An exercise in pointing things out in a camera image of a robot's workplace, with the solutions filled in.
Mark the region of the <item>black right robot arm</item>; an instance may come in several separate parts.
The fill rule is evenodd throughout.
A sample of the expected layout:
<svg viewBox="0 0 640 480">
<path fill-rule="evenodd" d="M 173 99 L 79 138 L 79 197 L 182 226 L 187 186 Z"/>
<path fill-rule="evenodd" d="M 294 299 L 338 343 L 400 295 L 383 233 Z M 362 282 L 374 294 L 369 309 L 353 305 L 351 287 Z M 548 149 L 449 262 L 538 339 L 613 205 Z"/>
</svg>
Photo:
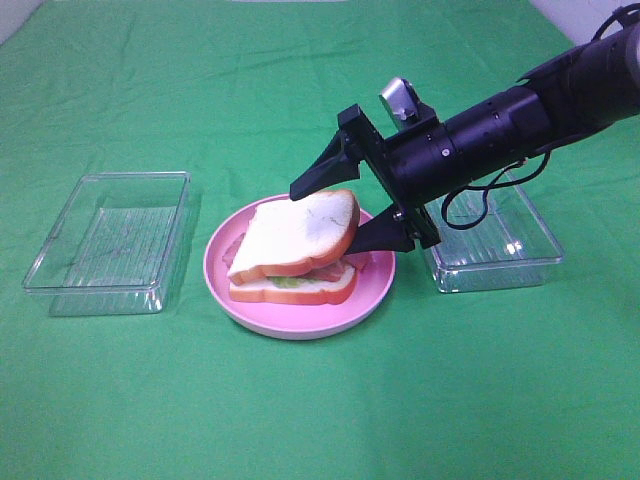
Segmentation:
<svg viewBox="0 0 640 480">
<path fill-rule="evenodd" d="M 381 100 L 397 133 L 383 138 L 358 105 L 340 112 L 337 133 L 290 198 L 356 179 L 366 162 L 392 204 L 358 228 L 350 252 L 434 246 L 440 236 L 427 203 L 638 114 L 639 27 L 575 47 L 523 80 L 440 121 L 410 82 L 392 79 Z"/>
</svg>

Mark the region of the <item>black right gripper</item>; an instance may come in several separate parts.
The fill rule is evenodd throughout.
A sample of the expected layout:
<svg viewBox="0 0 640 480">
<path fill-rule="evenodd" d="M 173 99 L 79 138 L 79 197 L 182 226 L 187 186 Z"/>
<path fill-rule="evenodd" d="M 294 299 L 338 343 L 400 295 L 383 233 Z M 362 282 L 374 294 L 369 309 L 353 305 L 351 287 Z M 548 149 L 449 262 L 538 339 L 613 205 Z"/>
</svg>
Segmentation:
<svg viewBox="0 0 640 480">
<path fill-rule="evenodd" d="M 425 204 L 468 180 L 455 171 L 456 150 L 444 124 L 415 126 L 384 139 L 354 104 L 338 114 L 340 129 L 313 164 L 290 184 L 289 198 L 301 200 L 360 177 L 364 160 L 392 204 L 360 225 L 347 254 L 410 252 L 441 241 Z"/>
</svg>

